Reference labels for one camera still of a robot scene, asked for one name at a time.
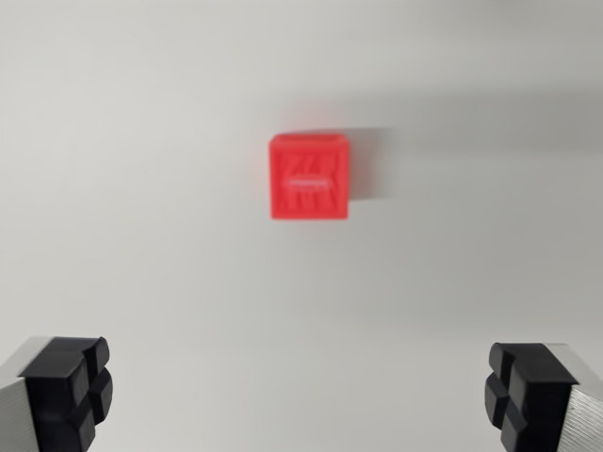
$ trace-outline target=black rubber pad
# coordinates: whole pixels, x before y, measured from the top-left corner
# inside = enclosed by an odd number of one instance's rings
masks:
[[[56,337],[25,368],[40,452],[86,452],[113,394],[104,338]]]
[[[508,452],[555,452],[578,382],[543,344],[494,344],[486,381],[490,422]]]

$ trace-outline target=red plastic block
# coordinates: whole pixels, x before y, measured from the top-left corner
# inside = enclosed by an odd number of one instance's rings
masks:
[[[348,217],[350,144],[343,135],[279,135],[270,143],[272,217]]]

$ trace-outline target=red cube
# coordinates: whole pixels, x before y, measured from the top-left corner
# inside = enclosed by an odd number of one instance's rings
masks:
[[[270,179],[273,218],[347,218],[350,144],[343,135],[279,135]]]

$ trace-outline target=white background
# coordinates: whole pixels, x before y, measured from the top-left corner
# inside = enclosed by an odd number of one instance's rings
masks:
[[[495,341],[603,371],[603,4],[0,0],[0,355],[103,335],[97,452],[497,452]],[[350,132],[343,222],[273,134]]]

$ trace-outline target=white wall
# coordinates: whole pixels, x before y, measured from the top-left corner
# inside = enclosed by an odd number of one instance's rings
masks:
[[[495,341],[603,373],[603,4],[0,0],[0,356],[104,335],[98,452],[500,451]],[[269,219],[343,128],[350,220]]]

